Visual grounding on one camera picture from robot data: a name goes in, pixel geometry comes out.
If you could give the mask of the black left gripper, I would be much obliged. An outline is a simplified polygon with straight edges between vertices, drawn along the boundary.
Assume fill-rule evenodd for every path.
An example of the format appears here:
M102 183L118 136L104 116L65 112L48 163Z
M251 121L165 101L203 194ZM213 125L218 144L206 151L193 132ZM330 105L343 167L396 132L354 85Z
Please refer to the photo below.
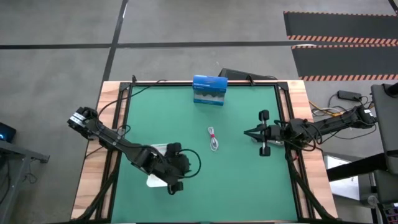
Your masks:
M170 195L174 195L183 190L180 179L190 171L190 163L188 157L182 153L182 145L179 142L167 144L164 159L167 191Z

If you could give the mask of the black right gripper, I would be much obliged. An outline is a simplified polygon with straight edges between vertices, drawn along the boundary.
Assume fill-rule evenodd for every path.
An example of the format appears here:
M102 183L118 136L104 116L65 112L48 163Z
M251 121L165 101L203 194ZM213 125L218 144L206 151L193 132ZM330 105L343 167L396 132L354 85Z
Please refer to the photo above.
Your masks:
M270 126L267 125L268 119L269 119L269 111L262 110L259 112L259 120L261 123L255 128L244 131L244 133L246 133L247 136L255 140L260 140L262 146L259 150L259 155L263 157L271 155L271 149L268 146L269 140L277 142L279 144L282 144L283 141L282 128L276 124Z

